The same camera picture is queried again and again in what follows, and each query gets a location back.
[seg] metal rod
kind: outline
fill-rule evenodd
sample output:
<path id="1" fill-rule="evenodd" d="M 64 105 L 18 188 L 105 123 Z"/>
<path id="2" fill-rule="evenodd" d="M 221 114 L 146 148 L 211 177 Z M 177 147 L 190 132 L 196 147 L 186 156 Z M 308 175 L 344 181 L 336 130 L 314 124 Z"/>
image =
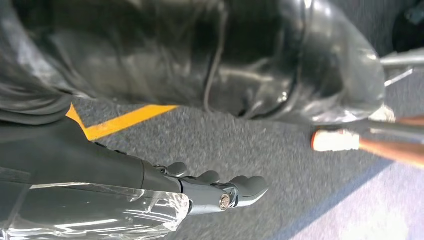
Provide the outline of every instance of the metal rod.
<path id="1" fill-rule="evenodd" d="M 424 67 L 424 49 L 393 53 L 380 61 L 385 69 Z"/>
<path id="2" fill-rule="evenodd" d="M 362 120 L 347 124 L 349 127 L 359 127 L 366 129 L 380 130 L 383 134 L 398 136 L 403 138 L 424 140 L 424 127 L 415 125 L 406 125 L 401 123 L 381 122 L 372 120 Z"/>

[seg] black leather sleeve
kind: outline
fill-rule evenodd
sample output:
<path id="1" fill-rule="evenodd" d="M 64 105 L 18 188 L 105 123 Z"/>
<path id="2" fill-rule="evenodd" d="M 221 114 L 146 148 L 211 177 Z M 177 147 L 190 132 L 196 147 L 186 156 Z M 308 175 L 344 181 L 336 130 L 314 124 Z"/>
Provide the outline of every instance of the black leather sleeve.
<path id="1" fill-rule="evenodd" d="M 58 114 L 68 93 L 323 125 L 384 98 L 378 56 L 325 0 L 3 0 L 0 24 L 13 114 Z"/>

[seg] yellow floor line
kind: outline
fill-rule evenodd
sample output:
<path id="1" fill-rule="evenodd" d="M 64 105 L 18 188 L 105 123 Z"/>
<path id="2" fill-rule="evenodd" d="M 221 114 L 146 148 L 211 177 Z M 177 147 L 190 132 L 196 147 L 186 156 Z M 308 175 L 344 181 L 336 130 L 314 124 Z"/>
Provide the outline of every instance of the yellow floor line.
<path id="1" fill-rule="evenodd" d="M 70 109 L 67 112 L 66 116 L 68 118 L 73 119 L 75 122 L 77 122 L 81 126 L 82 130 L 86 129 L 86 127 L 83 124 L 83 121 L 81 120 L 80 116 L 78 115 L 77 111 L 75 110 L 75 107 L 74 107 L 73 104 L 70 105 Z"/>
<path id="2" fill-rule="evenodd" d="M 103 122 L 99 125 L 87 127 L 84 130 L 84 133 L 88 140 L 96 140 L 117 133 L 143 121 L 149 120 L 157 115 L 169 112 L 175 108 L 177 108 L 177 106 L 148 105 L 109 121 Z"/>

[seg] metal screw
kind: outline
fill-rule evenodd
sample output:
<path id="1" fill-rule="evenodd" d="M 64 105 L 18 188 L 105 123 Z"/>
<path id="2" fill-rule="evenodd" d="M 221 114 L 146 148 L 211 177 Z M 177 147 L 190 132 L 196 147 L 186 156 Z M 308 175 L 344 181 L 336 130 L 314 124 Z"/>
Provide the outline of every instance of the metal screw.
<path id="1" fill-rule="evenodd" d="M 228 209 L 229 206 L 230 206 L 230 195 L 228 195 L 227 193 L 224 193 L 221 196 L 221 199 L 219 200 L 219 208 L 222 211 L 225 211 Z"/>

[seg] gray carpet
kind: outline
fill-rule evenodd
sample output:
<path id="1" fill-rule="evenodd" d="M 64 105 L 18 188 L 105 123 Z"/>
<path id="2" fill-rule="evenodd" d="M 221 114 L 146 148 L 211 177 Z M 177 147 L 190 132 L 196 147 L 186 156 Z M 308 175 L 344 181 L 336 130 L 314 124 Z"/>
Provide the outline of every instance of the gray carpet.
<path id="1" fill-rule="evenodd" d="M 370 39 L 380 55 L 392 51 L 397 13 L 412 0 L 335 1 Z M 423 75 L 391 86 L 387 104 L 399 116 L 424 113 Z M 75 102 L 88 126 L 136 108 L 87 100 Z M 101 143 L 155 164 L 185 162 L 193 175 L 215 170 L 224 180 L 260 175 L 269 192 L 255 206 L 185 220 L 169 239 L 289 239 L 390 162 L 353 151 L 314 153 L 311 129 L 273 122 L 235 120 L 180 107 L 105 137 Z"/>

